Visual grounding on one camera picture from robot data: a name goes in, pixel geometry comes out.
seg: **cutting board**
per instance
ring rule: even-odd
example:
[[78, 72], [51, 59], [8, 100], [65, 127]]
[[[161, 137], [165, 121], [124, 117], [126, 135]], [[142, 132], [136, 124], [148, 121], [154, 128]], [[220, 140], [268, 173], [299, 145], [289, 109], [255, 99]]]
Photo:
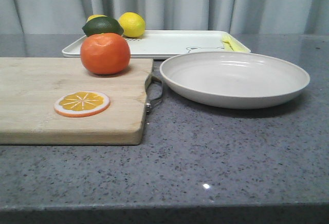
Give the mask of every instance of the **cutting board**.
[[[152, 59], [131, 59], [112, 76], [89, 73], [79, 58], [0, 58], [0, 144], [141, 142]], [[76, 91], [109, 96], [105, 111], [83, 118], [57, 114], [57, 99]]]

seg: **metal handle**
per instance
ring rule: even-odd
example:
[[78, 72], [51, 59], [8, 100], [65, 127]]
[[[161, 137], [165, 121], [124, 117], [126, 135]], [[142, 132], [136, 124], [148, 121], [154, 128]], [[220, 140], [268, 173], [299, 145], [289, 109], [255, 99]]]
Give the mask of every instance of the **metal handle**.
[[161, 101], [162, 101], [162, 93], [163, 93], [163, 84], [162, 84], [162, 81], [160, 78], [154, 76], [154, 75], [151, 75], [151, 84], [158, 84], [161, 86], [161, 92], [160, 94], [156, 97], [156, 98], [152, 98], [152, 99], [147, 99], [147, 102], [145, 104], [145, 107], [146, 107], [146, 113], [149, 114], [152, 109], [157, 105], [159, 104]]

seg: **granite countertop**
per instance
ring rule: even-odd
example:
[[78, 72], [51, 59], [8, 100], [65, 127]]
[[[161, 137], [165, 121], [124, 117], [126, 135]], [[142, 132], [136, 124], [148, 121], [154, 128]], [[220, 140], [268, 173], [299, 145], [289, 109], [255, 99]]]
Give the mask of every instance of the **granite countertop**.
[[[164, 86], [138, 146], [0, 145], [0, 222], [329, 223], [329, 36], [234, 36], [305, 69], [304, 93], [232, 110]], [[0, 57], [62, 57], [79, 37], [0, 35]]]

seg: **curtain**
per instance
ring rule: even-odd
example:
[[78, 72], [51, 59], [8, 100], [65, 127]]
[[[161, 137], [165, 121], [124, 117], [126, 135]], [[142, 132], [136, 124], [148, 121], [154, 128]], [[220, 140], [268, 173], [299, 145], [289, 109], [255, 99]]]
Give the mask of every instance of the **curtain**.
[[88, 16], [132, 11], [147, 30], [329, 34], [329, 0], [0, 0], [0, 33], [82, 34]]

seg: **orange slice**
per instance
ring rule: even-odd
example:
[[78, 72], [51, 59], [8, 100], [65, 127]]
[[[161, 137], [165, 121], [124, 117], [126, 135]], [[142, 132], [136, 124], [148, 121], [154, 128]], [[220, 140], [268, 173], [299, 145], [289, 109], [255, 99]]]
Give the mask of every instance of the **orange slice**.
[[66, 117], [86, 117], [98, 114], [109, 106], [109, 97], [97, 91], [80, 91], [59, 98], [55, 111]]

